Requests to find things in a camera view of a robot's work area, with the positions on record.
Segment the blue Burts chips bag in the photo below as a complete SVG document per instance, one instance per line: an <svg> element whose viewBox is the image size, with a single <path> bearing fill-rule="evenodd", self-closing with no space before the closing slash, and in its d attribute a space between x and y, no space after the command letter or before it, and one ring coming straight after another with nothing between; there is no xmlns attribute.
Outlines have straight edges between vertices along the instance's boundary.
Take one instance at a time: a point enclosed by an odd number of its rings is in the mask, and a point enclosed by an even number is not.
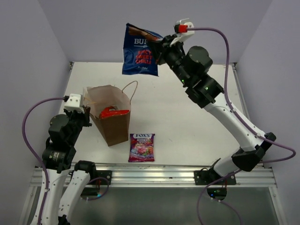
<svg viewBox="0 0 300 225"><path fill-rule="evenodd" d="M127 23L123 43L122 74L158 76L158 66L148 42L160 39L162 36L153 31Z"/></svg>

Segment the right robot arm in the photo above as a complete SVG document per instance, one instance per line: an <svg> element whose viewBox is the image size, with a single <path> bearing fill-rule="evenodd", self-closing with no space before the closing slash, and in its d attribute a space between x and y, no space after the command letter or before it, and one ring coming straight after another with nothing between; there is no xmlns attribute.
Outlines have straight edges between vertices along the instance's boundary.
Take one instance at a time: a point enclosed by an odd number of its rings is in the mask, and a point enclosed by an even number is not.
<svg viewBox="0 0 300 225"><path fill-rule="evenodd" d="M227 158L218 159L202 176L208 182L221 183L225 176L239 169L250 172L262 160L276 136L257 128L225 98L224 88L208 75L213 61L206 49L193 46L184 53L183 43L173 43L168 35L147 45L158 65L167 64L186 88L188 97L213 115L236 139L239 149Z"/></svg>

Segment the red fruit candy bag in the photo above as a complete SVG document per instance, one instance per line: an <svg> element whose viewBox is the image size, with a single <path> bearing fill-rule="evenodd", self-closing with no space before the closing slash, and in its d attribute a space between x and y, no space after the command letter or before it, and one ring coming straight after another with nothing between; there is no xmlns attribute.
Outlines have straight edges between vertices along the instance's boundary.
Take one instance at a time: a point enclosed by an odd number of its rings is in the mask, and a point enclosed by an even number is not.
<svg viewBox="0 0 300 225"><path fill-rule="evenodd" d="M113 116L126 115L126 114L128 114L129 112L130 112L129 110L118 110L118 109L115 108L114 106L109 106L109 107L106 107L106 108L99 114L99 118L100 118L100 119L104 119L104 118L113 117Z"/></svg>

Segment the purple Fox's candy bag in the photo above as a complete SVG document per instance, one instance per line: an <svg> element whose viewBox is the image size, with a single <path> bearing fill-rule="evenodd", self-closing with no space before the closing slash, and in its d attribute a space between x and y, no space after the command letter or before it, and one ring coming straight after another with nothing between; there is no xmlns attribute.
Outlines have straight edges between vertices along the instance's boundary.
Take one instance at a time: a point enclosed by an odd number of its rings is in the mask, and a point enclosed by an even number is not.
<svg viewBox="0 0 300 225"><path fill-rule="evenodd" d="M155 134L130 134L128 162L154 162Z"/></svg>

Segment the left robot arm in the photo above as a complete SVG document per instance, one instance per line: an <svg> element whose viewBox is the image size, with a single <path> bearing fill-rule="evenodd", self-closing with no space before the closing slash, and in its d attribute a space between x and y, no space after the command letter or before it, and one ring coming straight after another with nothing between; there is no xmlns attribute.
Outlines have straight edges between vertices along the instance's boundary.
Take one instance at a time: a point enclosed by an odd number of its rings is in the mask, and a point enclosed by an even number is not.
<svg viewBox="0 0 300 225"><path fill-rule="evenodd" d="M76 154L75 143L83 127L90 127L90 107L78 112L64 110L50 121L49 138L42 154L45 170L33 225L68 225L75 204L87 184L97 180L96 165L78 161L67 188L64 188Z"/></svg>

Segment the brown paper bag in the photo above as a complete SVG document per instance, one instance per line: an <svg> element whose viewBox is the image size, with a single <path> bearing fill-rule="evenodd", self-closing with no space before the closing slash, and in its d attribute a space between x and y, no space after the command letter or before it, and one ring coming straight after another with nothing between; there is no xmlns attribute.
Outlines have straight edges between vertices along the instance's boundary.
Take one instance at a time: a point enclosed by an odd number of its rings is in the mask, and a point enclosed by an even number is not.
<svg viewBox="0 0 300 225"><path fill-rule="evenodd" d="M120 89L112 85L87 87L85 90L84 103L90 107L90 117L109 147L128 140L131 101L137 90L138 81L128 83L125 88L131 84L135 84L131 96L126 95L124 88ZM126 115L100 119L99 114L109 106L130 112Z"/></svg>

